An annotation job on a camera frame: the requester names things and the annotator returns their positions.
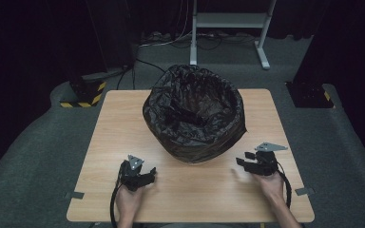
hand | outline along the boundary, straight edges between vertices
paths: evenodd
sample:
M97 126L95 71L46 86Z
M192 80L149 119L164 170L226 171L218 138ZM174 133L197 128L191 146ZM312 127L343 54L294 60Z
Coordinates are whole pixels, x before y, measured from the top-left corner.
M115 199L118 211L120 212L118 227L132 227L133 219L141 207L143 192L144 187L138 188L136 192L129 191L124 185L118 189L117 197Z
M257 174L252 175L259 182L263 195L265 195L270 202L284 201L283 179L278 172L275 172L271 176L260 176Z

yellow and black hazard tape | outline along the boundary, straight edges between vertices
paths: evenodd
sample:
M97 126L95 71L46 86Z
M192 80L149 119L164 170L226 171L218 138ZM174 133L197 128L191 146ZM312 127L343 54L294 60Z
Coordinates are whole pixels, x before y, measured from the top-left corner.
M96 96L94 96L91 102L60 102L61 107L92 107L99 103L103 90L106 86L106 82L101 83L97 88Z

person's left hand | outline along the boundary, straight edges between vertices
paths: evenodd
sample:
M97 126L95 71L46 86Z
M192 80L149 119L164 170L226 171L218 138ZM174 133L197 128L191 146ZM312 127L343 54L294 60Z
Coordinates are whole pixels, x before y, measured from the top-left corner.
M141 207L143 192L144 187L138 188L136 192L129 191L124 185L118 189L117 197L115 199L118 211L120 212L118 227L132 227L133 219Z

gray carpet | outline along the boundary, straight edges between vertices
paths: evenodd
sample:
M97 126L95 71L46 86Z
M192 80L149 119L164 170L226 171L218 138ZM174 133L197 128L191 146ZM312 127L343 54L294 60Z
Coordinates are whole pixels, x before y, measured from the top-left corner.
M198 61L200 67L238 88L271 91L304 184L316 190L310 196L316 219L306 227L365 227L365 148L335 88L324 85L336 108L295 108L284 84L293 80L310 42L290 37L267 39L264 49L270 70L261 68L252 42L223 42L211 50L199 49ZM211 48L217 42L200 40L199 44ZM189 48L141 47L138 58L167 69L188 64ZM137 62L135 88L150 89L162 74L153 66ZM105 93L116 89L119 79L107 78ZM119 89L132 89L132 82L132 73L128 72ZM68 84L57 86L51 93L51 109L19 135L0 161L0 227L110 227L109 223L70 222L66 218L70 199L65 194L75 187L103 103L91 108L62 108L59 101L66 96Z

black plastic bag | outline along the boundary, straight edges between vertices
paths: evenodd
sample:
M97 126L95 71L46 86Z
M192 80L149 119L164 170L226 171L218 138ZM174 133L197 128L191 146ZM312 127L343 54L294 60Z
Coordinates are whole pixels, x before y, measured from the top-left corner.
M198 66L172 66L144 102L144 120L164 149L187 163L211 160L246 132L238 90Z

